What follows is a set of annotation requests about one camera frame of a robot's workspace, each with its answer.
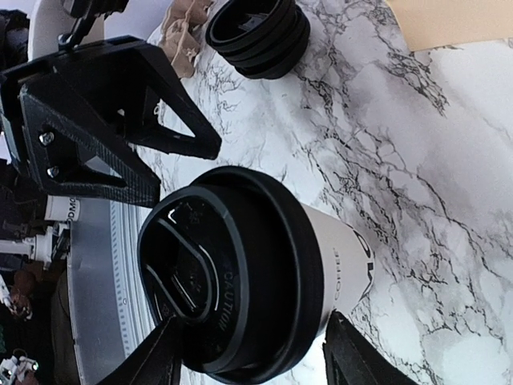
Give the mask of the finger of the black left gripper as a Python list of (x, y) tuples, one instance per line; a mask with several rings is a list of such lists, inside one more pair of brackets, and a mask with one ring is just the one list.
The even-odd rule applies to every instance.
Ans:
[(99, 198), (151, 208), (160, 179), (72, 87), (21, 87), (29, 170), (50, 195)]
[(164, 51), (109, 39), (53, 56), (55, 71), (126, 143), (206, 160), (222, 139), (192, 101)]

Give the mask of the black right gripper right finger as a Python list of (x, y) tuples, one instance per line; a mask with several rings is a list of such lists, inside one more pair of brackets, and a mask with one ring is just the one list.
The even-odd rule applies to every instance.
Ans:
[(411, 385), (340, 312), (328, 321), (322, 345), (329, 385)]

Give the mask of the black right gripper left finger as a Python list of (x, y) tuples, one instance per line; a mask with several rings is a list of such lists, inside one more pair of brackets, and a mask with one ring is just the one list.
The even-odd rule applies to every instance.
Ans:
[(111, 373), (112, 384), (180, 384), (183, 324), (162, 321)]

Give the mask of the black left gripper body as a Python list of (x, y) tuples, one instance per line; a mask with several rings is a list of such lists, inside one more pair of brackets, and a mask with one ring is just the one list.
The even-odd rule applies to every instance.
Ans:
[(47, 194), (141, 197), (144, 165), (122, 136), (130, 36), (1, 73), (1, 126), (15, 168)]

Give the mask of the white paper coffee cup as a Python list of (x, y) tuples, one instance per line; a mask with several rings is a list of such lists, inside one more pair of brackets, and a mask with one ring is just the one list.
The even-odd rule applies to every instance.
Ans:
[(333, 311), (348, 315), (370, 291), (375, 255), (364, 237), (351, 225), (311, 206), (303, 209), (319, 246), (324, 297), (317, 335), (325, 332)]

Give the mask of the black coffee cup lid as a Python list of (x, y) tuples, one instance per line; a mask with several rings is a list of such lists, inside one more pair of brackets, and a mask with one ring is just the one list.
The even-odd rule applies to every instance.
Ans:
[(151, 315), (184, 324), (193, 371), (262, 384), (316, 338), (320, 248), (300, 202), (263, 172), (222, 166), (167, 195), (147, 215), (137, 254)]

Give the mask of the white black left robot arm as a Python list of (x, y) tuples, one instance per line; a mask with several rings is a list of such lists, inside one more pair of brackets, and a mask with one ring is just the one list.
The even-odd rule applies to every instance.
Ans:
[(1, 127), (15, 169), (52, 196), (147, 208), (159, 177), (135, 146), (213, 160), (221, 139), (164, 51), (105, 39), (124, 1), (39, 1), (28, 60), (1, 73)]

